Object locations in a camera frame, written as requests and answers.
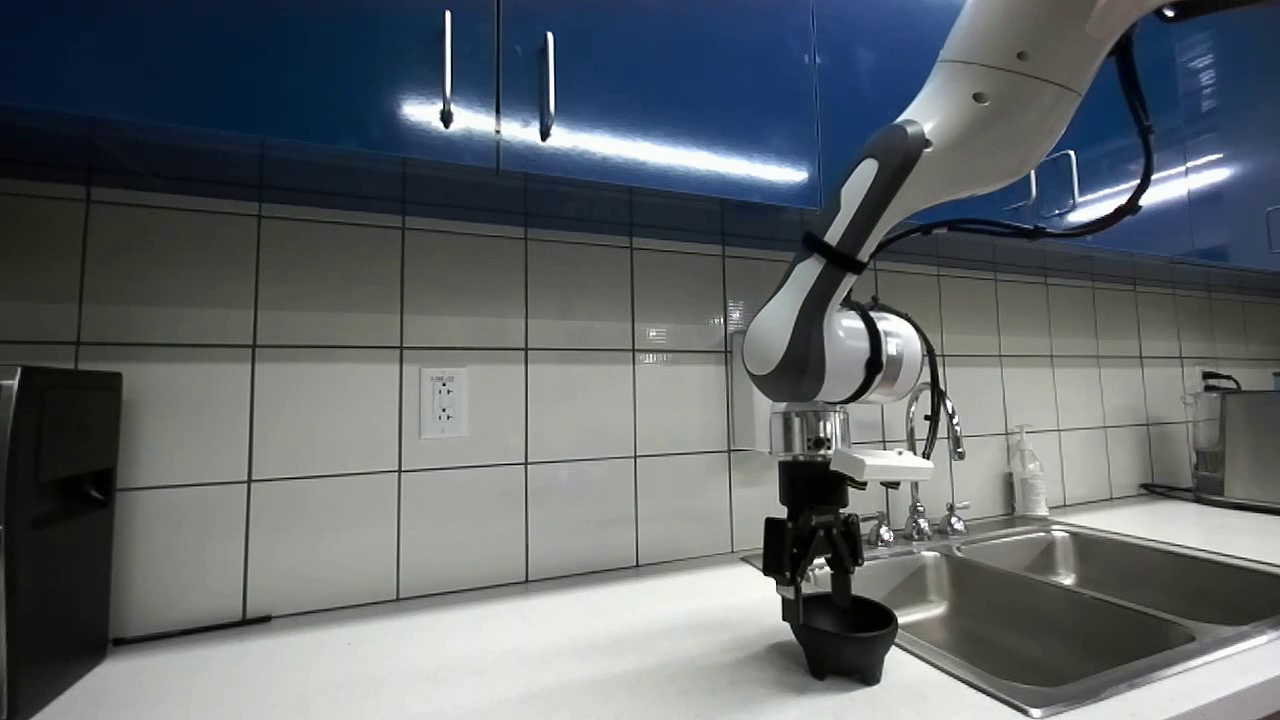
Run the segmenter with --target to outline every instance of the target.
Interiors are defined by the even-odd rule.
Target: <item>bottle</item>
[[[1013,435],[1013,512],[1017,515],[1046,515],[1044,499],[1044,462],[1026,442],[1026,429],[1017,429]]]

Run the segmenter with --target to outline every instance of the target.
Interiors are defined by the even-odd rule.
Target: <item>black appliance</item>
[[[0,714],[108,655],[121,377],[0,367]]]

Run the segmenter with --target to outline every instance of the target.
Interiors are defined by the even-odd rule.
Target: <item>kitchen counter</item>
[[[1280,515],[1150,499],[1065,521],[1280,562]],[[1072,714],[1174,714],[1273,677],[1280,638]],[[905,652],[875,689],[807,678],[770,580],[711,560],[121,649],[41,720],[419,714],[1017,712]]]

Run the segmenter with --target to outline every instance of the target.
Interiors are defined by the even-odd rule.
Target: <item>sink basin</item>
[[[1065,712],[1275,635],[1280,575],[1065,522],[875,557],[850,575],[900,649],[1026,712]]]
[[[1280,575],[1273,571],[1111,537],[1044,528],[1032,537],[967,544],[965,557],[1194,623],[1254,623],[1280,615]]]

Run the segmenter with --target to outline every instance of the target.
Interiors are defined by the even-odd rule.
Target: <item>black bowl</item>
[[[792,632],[805,649],[807,677],[878,683],[883,655],[895,638],[895,615],[862,596],[805,596],[792,613]]]

